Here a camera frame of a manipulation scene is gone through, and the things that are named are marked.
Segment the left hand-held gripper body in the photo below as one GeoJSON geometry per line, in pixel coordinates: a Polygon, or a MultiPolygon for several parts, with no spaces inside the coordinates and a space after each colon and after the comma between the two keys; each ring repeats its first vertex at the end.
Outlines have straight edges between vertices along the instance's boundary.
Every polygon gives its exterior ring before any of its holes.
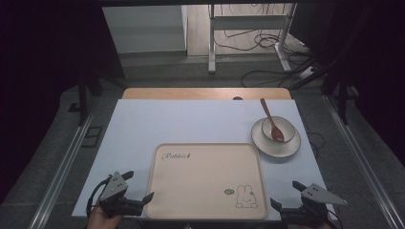
{"type": "Polygon", "coordinates": [[[98,205],[104,213],[112,218],[116,215],[140,216],[143,210],[142,201],[131,200],[124,195],[128,189],[126,180],[119,172],[114,172],[106,187],[102,190],[98,205]]]}

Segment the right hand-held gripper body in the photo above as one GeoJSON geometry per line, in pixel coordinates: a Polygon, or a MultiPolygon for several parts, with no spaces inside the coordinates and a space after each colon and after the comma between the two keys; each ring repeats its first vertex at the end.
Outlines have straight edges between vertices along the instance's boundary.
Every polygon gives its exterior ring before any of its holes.
{"type": "Polygon", "coordinates": [[[307,189],[303,192],[299,191],[302,200],[300,207],[282,207],[280,212],[282,222],[307,227],[318,227],[323,223],[333,224],[329,218],[330,211],[327,204],[347,205],[348,203],[315,183],[306,187],[307,189]]]}

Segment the person's left hand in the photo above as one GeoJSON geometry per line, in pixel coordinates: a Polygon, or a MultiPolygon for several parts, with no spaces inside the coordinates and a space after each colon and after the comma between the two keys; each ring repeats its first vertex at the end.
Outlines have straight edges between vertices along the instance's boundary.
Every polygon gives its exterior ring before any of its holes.
{"type": "Polygon", "coordinates": [[[117,229],[122,219],[123,215],[109,218],[100,206],[96,206],[91,211],[86,229],[117,229]]]}

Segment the white plate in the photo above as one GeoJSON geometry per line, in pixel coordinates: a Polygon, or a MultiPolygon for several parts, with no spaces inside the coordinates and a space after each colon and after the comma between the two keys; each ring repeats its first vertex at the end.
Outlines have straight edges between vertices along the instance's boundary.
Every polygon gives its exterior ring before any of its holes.
{"type": "Polygon", "coordinates": [[[252,127],[251,138],[254,145],[263,153],[273,157],[289,157],[294,155],[301,146],[301,136],[298,130],[295,129],[295,135],[293,139],[287,143],[273,142],[262,132],[262,122],[264,118],[258,120],[252,127]]]}

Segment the beige rabbit print tray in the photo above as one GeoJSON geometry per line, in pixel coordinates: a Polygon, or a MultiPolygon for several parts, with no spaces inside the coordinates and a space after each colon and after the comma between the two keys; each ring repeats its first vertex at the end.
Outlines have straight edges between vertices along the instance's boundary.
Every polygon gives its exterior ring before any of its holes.
{"type": "Polygon", "coordinates": [[[247,143],[161,144],[152,163],[150,219],[243,220],[268,214],[257,149],[247,143]]]}

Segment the brown wooden spoon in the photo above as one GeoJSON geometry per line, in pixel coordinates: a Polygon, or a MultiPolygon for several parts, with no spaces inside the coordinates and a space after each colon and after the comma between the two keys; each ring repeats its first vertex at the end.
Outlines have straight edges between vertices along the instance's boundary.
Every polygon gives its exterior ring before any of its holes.
{"type": "Polygon", "coordinates": [[[260,99],[261,105],[267,115],[268,120],[270,121],[271,125],[271,136],[274,141],[276,142],[283,142],[285,140],[282,131],[275,125],[271,113],[267,107],[266,100],[264,98],[260,99]]]}

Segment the white bowl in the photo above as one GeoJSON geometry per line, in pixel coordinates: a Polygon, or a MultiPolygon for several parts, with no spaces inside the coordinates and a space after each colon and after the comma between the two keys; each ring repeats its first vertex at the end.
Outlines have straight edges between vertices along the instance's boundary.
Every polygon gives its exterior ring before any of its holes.
{"type": "MultiPolygon", "coordinates": [[[[295,129],[287,119],[280,116],[274,116],[272,118],[272,122],[283,134],[284,137],[283,143],[287,143],[293,139],[295,135],[295,129]]],[[[264,121],[262,122],[262,132],[265,135],[265,137],[267,137],[271,141],[280,143],[280,140],[273,137],[272,134],[273,126],[271,125],[272,122],[268,118],[265,118],[264,121]]]]}

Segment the black metal stand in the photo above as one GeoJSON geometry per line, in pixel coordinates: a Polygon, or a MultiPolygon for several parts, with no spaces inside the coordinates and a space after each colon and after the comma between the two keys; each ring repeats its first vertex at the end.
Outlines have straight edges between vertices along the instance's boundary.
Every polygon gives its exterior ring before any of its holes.
{"type": "Polygon", "coordinates": [[[79,72],[77,77],[78,102],[73,103],[68,112],[79,112],[78,126],[82,126],[88,116],[87,92],[91,95],[100,96],[103,92],[99,79],[102,71],[96,68],[85,69],[79,72]]]}
{"type": "Polygon", "coordinates": [[[345,69],[345,65],[338,61],[333,61],[326,66],[327,77],[325,78],[321,92],[323,94],[332,94],[337,91],[337,114],[341,121],[348,125],[347,119],[347,101],[354,99],[353,95],[349,95],[348,88],[350,86],[350,75],[345,69]]]}

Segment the white power strip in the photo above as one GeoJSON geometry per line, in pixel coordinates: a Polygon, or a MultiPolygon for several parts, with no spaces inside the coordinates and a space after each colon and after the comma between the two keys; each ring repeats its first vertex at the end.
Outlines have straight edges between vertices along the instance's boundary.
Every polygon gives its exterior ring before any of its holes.
{"type": "Polygon", "coordinates": [[[305,79],[308,76],[310,76],[312,73],[316,71],[316,68],[313,66],[307,67],[302,73],[300,73],[299,78],[300,79],[305,79]]]}

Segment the white cabinet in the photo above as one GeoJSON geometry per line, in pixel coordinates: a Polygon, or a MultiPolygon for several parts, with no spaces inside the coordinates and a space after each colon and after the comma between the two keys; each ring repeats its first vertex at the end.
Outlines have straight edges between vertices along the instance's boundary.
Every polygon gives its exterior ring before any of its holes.
{"type": "Polygon", "coordinates": [[[186,50],[182,6],[102,9],[118,53],[186,50]]]}

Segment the metal floor rail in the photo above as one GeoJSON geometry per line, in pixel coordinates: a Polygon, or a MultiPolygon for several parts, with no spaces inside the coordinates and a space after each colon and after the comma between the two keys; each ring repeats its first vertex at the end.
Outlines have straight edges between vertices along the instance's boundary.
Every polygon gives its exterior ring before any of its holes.
{"type": "Polygon", "coordinates": [[[50,185],[48,186],[46,193],[40,201],[35,214],[32,217],[28,229],[45,229],[45,226],[49,220],[52,210],[56,204],[58,196],[64,186],[68,174],[75,162],[78,150],[82,144],[84,136],[86,135],[90,124],[94,118],[94,113],[98,105],[98,98],[90,100],[88,105],[88,113],[84,118],[82,124],[75,131],[74,138],[70,143],[65,156],[62,158],[60,165],[58,166],[50,185]]]}
{"type": "Polygon", "coordinates": [[[346,144],[348,145],[363,178],[368,184],[378,207],[384,215],[384,218],[387,220],[391,229],[405,229],[405,221],[399,215],[399,212],[389,196],[389,193],[383,187],[371,164],[365,157],[364,152],[361,149],[358,141],[355,139],[350,126],[345,124],[339,116],[337,105],[328,95],[322,95],[322,98],[327,105],[341,136],[343,136],[346,144]]]}

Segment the white desk frame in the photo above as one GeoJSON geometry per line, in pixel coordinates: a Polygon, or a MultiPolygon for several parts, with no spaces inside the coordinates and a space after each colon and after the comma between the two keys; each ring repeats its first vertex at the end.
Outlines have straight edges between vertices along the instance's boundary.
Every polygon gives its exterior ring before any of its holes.
{"type": "Polygon", "coordinates": [[[284,51],[284,46],[295,8],[296,4],[292,3],[286,14],[216,16],[214,6],[211,5],[209,15],[208,72],[216,72],[215,31],[278,30],[280,36],[279,41],[274,45],[274,50],[277,53],[284,72],[291,73],[292,68],[288,63],[288,56],[284,51]]]}

